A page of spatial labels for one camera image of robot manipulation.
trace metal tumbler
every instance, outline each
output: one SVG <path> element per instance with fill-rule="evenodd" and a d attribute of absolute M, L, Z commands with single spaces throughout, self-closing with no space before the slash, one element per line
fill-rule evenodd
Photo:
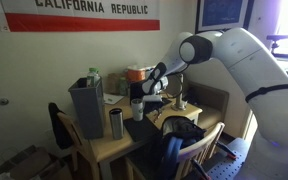
<path fill-rule="evenodd" d="M 110 121 L 114 139 L 122 139 L 124 135 L 123 112 L 120 108 L 110 110 Z"/>

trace framed picture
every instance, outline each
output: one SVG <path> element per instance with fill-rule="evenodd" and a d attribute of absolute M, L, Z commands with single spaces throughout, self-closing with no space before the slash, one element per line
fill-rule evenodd
<path fill-rule="evenodd" d="M 254 0 L 198 0 L 195 33 L 248 29 Z"/>

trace white cup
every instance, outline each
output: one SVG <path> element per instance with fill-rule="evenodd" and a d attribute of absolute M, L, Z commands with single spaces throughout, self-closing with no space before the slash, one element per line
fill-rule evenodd
<path fill-rule="evenodd" d="M 141 121 L 143 119 L 144 103 L 142 99 L 132 99 L 131 101 L 133 119 Z"/>

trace table leg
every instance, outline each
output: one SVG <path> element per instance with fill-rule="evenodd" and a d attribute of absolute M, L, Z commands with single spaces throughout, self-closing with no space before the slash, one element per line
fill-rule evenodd
<path fill-rule="evenodd" d="M 102 161 L 102 162 L 99 162 L 99 164 L 100 164 L 102 180 L 112 180 L 113 177 L 112 177 L 110 162 Z"/>

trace red stripe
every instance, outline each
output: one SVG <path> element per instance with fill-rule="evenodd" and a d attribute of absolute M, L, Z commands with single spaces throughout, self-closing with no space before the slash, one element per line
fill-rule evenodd
<path fill-rule="evenodd" d="M 97 19 L 6 13 L 13 32 L 22 31 L 136 31 L 159 30 L 159 20 Z"/>

